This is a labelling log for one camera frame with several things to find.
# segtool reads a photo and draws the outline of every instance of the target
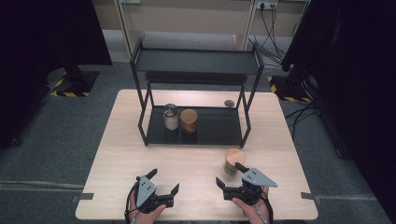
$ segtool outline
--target table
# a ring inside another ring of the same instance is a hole
[[[238,91],[153,91],[156,103],[175,105],[221,106],[236,99]],[[246,167],[256,167],[272,178],[278,188],[269,197],[275,219],[315,219],[318,210],[313,200],[303,199],[310,193],[278,99],[270,92],[256,92],[250,108],[251,132],[244,152]],[[151,181],[157,194],[180,189],[175,206],[165,209],[158,220],[246,220],[242,211],[224,201],[216,177],[226,186],[241,185],[241,173],[227,175],[223,170],[230,147],[155,145],[145,147],[137,128],[141,107],[136,90],[119,92],[110,114],[102,141],[92,164],[83,193],[93,193],[91,200],[80,200],[79,219],[124,219],[126,196],[138,175],[158,168]],[[144,125],[149,122],[149,108]]]

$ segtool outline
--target black shelf rack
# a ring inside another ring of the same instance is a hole
[[[251,130],[248,111],[264,69],[259,49],[257,45],[250,51],[147,49],[139,39],[131,57],[131,68],[142,107],[138,128],[145,145],[224,145],[243,148]],[[137,72],[145,73],[148,85],[145,96]],[[248,76],[255,76],[255,80],[247,99],[245,85]],[[179,112],[188,108],[198,113],[197,132],[185,133],[181,127],[174,131],[165,128],[163,105],[154,104],[151,83],[240,86],[240,93],[236,105],[232,107],[178,105]],[[142,123],[149,100],[152,109],[145,134]],[[240,105],[244,107],[247,123],[243,136],[238,112]]]

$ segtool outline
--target wall socket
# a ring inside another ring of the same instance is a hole
[[[262,3],[264,3],[264,10],[272,10],[277,8],[277,0],[257,0],[257,9],[262,9]]]

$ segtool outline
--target gray carpet floor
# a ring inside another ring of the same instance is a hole
[[[48,95],[24,129],[22,145],[0,151],[1,224],[113,223],[78,220],[76,198],[89,175],[118,91],[133,89],[134,82],[128,63],[81,68],[100,72],[89,97]],[[51,87],[63,72],[49,74]],[[258,91],[270,91],[267,77],[273,75],[286,74],[265,69]],[[304,107],[296,102],[280,104],[285,115]],[[291,125],[294,119],[287,122]],[[297,123],[294,143],[318,208],[318,218],[308,223],[390,223],[355,163],[338,158],[317,113]]]

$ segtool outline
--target wooden lid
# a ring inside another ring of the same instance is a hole
[[[231,148],[227,151],[225,158],[232,165],[235,165],[236,162],[243,164],[245,162],[245,153],[241,149]]]
[[[198,119],[198,114],[193,109],[185,109],[181,112],[180,118],[186,124],[192,124]]]

